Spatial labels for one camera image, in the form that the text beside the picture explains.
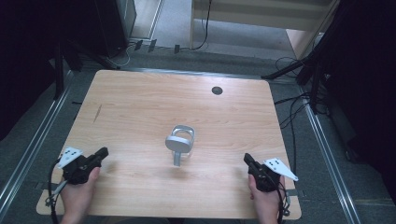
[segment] table surface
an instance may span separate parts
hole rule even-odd
[[[223,93],[212,93],[213,87]],[[178,124],[195,130],[189,158],[173,165],[165,138]],[[91,215],[254,218],[245,153],[289,166],[269,84],[263,80],[99,71],[64,144],[102,162]],[[53,182],[61,180],[55,168]],[[287,189],[295,189],[286,178]],[[36,210],[49,214],[43,192]],[[57,213],[64,212],[62,200]],[[301,209],[291,197],[291,214]]]

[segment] cable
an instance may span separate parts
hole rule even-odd
[[[118,66],[118,67],[122,67],[122,66],[127,65],[127,64],[129,63],[129,61],[131,61],[131,56],[130,56],[129,53],[128,53],[128,49],[131,48],[131,47],[133,47],[134,45],[135,45],[135,44],[130,45],[130,46],[125,50],[125,53],[126,53],[126,55],[128,56],[128,61],[127,61],[126,63],[123,63],[123,64],[114,63],[114,62],[111,61],[108,57],[106,57],[107,60],[108,60],[109,62],[113,63],[114,65]]]
[[[207,17],[206,17],[206,31],[205,31],[205,39],[204,39],[204,42],[202,42],[202,44],[199,46],[199,47],[197,47],[197,48],[193,48],[193,49],[191,49],[191,50],[198,50],[198,49],[200,49],[203,45],[204,45],[204,43],[206,42],[206,40],[207,40],[207,25],[209,24],[209,15],[210,15],[210,7],[212,6],[212,0],[209,0],[209,8],[208,8],[208,10],[207,10]]]
[[[55,200],[53,200],[53,195],[52,195],[52,171],[55,168],[55,165],[60,161],[60,159],[57,159],[50,167],[49,169],[49,182],[48,182],[48,190],[49,190],[49,197],[46,200],[46,203],[49,205],[50,207],[50,216],[52,219],[52,223],[54,224],[58,224],[58,218],[56,217],[56,202],[58,200],[58,196],[55,198]]]

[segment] black hole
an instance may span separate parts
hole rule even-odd
[[[213,94],[220,95],[220,94],[222,94],[222,88],[214,87],[214,88],[212,88],[212,92],[213,92]]]

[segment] person's right hand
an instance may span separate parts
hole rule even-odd
[[[92,197],[95,191],[95,183],[99,177],[100,168],[95,167],[90,173],[90,177],[85,184],[67,184],[61,191],[64,202],[64,217],[61,224],[82,223],[91,206]]]
[[[279,182],[285,187],[285,176],[281,176]],[[279,195],[276,190],[262,192],[256,188],[256,180],[253,175],[248,176],[248,187],[250,188],[250,199],[254,202],[256,213],[261,224],[276,224],[279,212]]]

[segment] gray carpet floor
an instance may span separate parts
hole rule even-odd
[[[260,78],[275,72],[274,60],[221,55],[207,52],[182,51],[174,54],[172,49],[158,48],[148,52],[148,47],[130,53],[131,61],[121,70],[139,68],[194,71],[211,76],[216,73],[226,77]],[[70,83],[70,92],[56,120],[52,124],[35,161],[13,203],[7,210],[3,223],[50,223],[50,217],[41,216],[35,211],[42,190],[36,189],[38,182],[47,181],[50,164],[57,159],[68,132],[73,125],[74,117],[78,113],[82,102],[90,87],[96,71],[101,66],[83,58],[84,67],[80,72],[73,72],[74,78]],[[126,62],[125,55],[113,61]],[[291,77],[293,74],[271,81],[270,87],[274,100],[294,97],[299,94],[300,87]],[[0,162],[0,184],[3,187],[13,170],[17,166],[24,150],[28,147],[35,130],[45,117],[53,103],[54,86],[50,86],[35,102],[35,105],[21,118],[6,139],[0,142],[2,161]],[[303,102],[299,101],[295,109]],[[279,122],[289,116],[291,102],[276,106]],[[319,120],[331,145],[346,184],[357,206],[362,223],[394,223],[396,221],[395,206],[391,201],[380,175],[367,164],[354,164],[347,161],[345,149],[340,141],[331,118],[320,115]],[[296,187],[300,192],[300,204],[303,215],[295,221],[287,223],[347,223],[346,216],[338,199],[329,171],[319,150],[305,111],[301,111],[295,120],[297,176],[300,181]],[[282,129],[285,146],[288,151],[290,164],[294,160],[290,127]],[[103,217],[89,217],[86,223],[100,223]]]

